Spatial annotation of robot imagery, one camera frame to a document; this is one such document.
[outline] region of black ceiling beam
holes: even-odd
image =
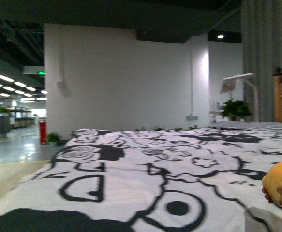
[[[0,60],[8,63],[12,67],[22,71],[23,70],[23,65],[17,61],[14,57],[9,55],[6,51],[4,51],[2,48],[0,48]]]
[[[17,31],[20,36],[24,38],[24,40],[31,46],[31,48],[36,52],[36,54],[43,59],[44,56],[41,53],[41,51],[38,49],[37,45],[35,44],[34,39],[32,39],[32,36],[30,34],[30,31],[26,31],[26,29],[18,30]]]
[[[24,53],[31,61],[36,64],[40,64],[41,62],[19,41],[19,38],[9,27],[7,23],[0,22],[0,33],[2,33],[6,38],[8,38],[20,51]]]

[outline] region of white lamp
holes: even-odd
[[[240,79],[243,79],[243,81],[248,84],[250,87],[253,88],[253,94],[254,94],[254,105],[255,105],[255,115],[254,115],[254,118],[255,118],[255,121],[256,122],[259,122],[259,101],[258,101],[258,88],[257,86],[255,86],[253,83],[249,82],[247,80],[247,78],[251,78],[251,77],[256,77],[256,75],[254,73],[246,73],[246,74],[243,74],[243,75],[234,75],[234,76],[231,76],[231,77],[227,77],[227,78],[224,78],[223,80],[240,80]]]

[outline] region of exposed ceiling pipe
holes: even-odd
[[[39,64],[41,63],[33,54],[23,46],[23,44],[17,39],[15,32],[10,28],[10,26],[6,22],[0,22],[0,33],[2,33],[6,38],[11,40],[14,45],[21,50],[30,60]]]
[[[30,44],[30,46],[32,47],[32,49],[37,53],[37,55],[43,59],[43,54],[41,53],[41,51],[37,48],[36,44],[33,43],[33,39],[29,38],[29,32],[26,31],[24,32],[24,30],[19,30],[18,33],[25,39],[25,41]]]

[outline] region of black and white bedsheet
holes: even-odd
[[[80,129],[0,200],[0,231],[282,232],[261,179],[282,133]]]
[[[210,124],[210,128],[219,128],[227,130],[260,130],[260,131],[272,131],[282,133],[281,122],[236,122],[236,121],[223,121],[214,122]]]

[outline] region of cartoon face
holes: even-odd
[[[150,208],[161,195],[165,179],[160,171],[146,165],[122,168],[116,162],[60,162],[12,191],[15,195],[34,194],[6,208],[8,211],[15,208],[76,210],[93,220],[107,218],[127,222],[137,211]],[[34,189],[37,184],[41,186],[39,190]],[[44,203],[49,196],[52,197],[51,207]]]

